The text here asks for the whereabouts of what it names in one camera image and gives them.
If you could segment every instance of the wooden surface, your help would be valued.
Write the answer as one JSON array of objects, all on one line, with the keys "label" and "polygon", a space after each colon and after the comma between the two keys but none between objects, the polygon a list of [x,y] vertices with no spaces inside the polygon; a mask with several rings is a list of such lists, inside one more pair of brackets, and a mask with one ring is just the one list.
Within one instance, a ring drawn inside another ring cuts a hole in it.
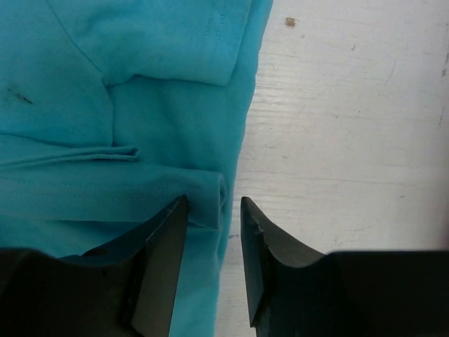
[{"label": "wooden surface", "polygon": [[239,238],[243,195],[322,252],[447,246],[448,61],[447,0],[275,0],[216,336],[255,336]]}]

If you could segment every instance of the wood grain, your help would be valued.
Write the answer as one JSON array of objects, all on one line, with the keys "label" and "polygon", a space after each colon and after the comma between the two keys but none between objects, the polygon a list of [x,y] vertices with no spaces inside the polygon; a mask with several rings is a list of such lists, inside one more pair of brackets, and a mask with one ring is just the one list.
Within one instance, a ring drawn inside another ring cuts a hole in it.
[{"label": "wood grain", "polygon": [[449,1],[275,1],[216,336],[255,335],[238,236],[243,195],[322,252],[448,246],[448,61]]}]

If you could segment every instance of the dark object at edge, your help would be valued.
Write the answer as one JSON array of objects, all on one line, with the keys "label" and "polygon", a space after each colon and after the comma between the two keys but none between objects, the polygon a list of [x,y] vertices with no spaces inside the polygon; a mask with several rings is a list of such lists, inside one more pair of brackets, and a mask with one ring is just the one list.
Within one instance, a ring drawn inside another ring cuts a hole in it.
[{"label": "dark object at edge", "polygon": [[179,197],[82,256],[0,249],[0,336],[168,336],[187,211]]},{"label": "dark object at edge", "polygon": [[448,251],[323,255],[247,197],[241,243],[257,337],[449,336]]}]

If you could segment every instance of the garment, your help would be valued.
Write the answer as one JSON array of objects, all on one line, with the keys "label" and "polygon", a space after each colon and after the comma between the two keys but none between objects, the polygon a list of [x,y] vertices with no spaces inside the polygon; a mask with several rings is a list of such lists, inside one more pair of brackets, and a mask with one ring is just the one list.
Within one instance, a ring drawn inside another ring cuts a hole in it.
[{"label": "garment", "polygon": [[0,2],[0,246],[81,254],[186,194],[170,335],[212,336],[270,8]]}]

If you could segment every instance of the shirt sleeve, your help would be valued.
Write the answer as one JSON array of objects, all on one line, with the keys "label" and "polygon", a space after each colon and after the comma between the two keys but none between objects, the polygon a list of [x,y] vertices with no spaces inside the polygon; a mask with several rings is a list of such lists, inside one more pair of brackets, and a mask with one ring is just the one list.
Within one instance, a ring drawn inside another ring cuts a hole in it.
[{"label": "shirt sleeve", "polygon": [[251,0],[48,0],[104,84],[135,75],[226,85]]}]

